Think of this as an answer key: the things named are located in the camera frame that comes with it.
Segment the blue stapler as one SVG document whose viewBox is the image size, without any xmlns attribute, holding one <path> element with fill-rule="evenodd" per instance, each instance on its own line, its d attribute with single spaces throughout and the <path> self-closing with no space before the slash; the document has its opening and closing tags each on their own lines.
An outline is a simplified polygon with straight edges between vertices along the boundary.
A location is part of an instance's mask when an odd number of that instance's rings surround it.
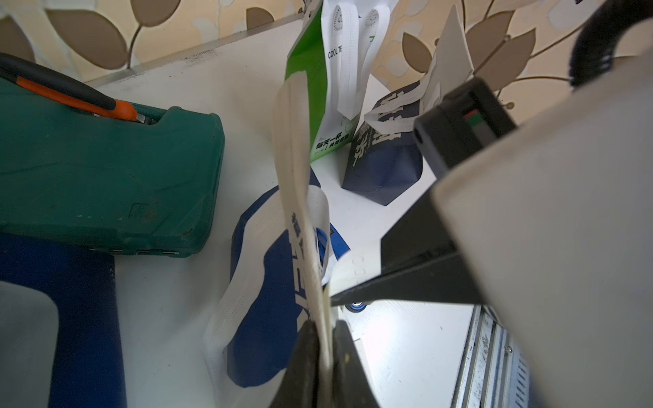
<svg viewBox="0 0 653 408">
<path fill-rule="evenodd" d="M 366 309 L 367 305 L 363 302 L 359 303 L 353 303 L 353 304 L 345 304 L 345 309 L 350 311 L 350 313 L 358 314 L 361 313 Z"/>
</svg>

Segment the orange black utility knife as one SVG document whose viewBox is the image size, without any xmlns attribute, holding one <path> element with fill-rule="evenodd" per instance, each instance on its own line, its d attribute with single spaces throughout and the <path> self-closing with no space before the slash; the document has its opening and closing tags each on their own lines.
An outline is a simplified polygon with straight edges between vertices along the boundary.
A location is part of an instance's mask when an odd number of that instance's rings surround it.
<svg viewBox="0 0 653 408">
<path fill-rule="evenodd" d="M 137 112 L 129 102 L 115 100 L 70 76 L 11 54 L 1 53 L 1 77 L 44 98 L 99 117 L 146 125 L 156 122 Z"/>
</svg>

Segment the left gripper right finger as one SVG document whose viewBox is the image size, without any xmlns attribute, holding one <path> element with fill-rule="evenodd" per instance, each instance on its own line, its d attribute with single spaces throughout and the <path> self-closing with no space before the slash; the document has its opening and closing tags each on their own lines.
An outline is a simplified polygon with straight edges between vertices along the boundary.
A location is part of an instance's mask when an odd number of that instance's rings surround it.
<svg viewBox="0 0 653 408">
<path fill-rule="evenodd" d="M 337 321 L 333 328 L 333 363 L 333 407 L 380 407 L 345 321 Z"/>
</svg>

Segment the dark blue bag white handles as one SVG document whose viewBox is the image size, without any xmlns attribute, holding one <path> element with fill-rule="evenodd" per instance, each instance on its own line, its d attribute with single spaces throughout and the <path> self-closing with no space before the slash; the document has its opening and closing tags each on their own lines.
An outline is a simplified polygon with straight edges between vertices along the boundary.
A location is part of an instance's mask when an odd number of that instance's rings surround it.
<svg viewBox="0 0 653 408">
<path fill-rule="evenodd" d="M 388 93 L 364 116 L 351 141 L 343 189 L 387 206 L 421 179 L 423 157 L 413 137 L 415 121 L 473 72 L 456 7 L 428 63 L 420 80 Z"/>
</svg>

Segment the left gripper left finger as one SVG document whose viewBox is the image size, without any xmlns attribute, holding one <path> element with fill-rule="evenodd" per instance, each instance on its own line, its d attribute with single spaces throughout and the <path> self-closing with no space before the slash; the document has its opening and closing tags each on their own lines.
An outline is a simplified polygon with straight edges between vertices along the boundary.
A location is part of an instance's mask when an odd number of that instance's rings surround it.
<svg viewBox="0 0 653 408">
<path fill-rule="evenodd" d="M 316 323 L 306 321 L 299 331 L 292 358 L 270 408 L 317 407 L 319 356 Z"/>
</svg>

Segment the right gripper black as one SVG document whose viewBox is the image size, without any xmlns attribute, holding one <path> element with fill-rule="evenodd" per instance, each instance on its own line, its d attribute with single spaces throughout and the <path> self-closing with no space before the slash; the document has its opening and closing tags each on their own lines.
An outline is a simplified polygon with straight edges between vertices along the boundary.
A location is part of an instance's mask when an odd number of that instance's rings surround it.
<svg viewBox="0 0 653 408">
<path fill-rule="evenodd" d="M 333 306 L 378 300 L 483 303 L 461 254 L 450 253 L 452 238 L 435 209 L 434 189 L 426 190 L 385 233 L 381 256 L 352 251 L 340 258 L 330 280 Z"/>
</svg>

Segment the green white bag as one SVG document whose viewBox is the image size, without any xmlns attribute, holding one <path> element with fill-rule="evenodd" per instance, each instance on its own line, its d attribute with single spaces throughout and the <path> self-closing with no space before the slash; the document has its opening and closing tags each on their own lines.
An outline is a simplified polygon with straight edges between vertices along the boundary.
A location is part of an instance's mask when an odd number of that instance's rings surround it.
<svg viewBox="0 0 653 408">
<path fill-rule="evenodd" d="M 389 31 L 391 0 L 304 2 L 286 75 L 307 74 L 311 161 L 350 142 L 372 66 Z"/>
</svg>

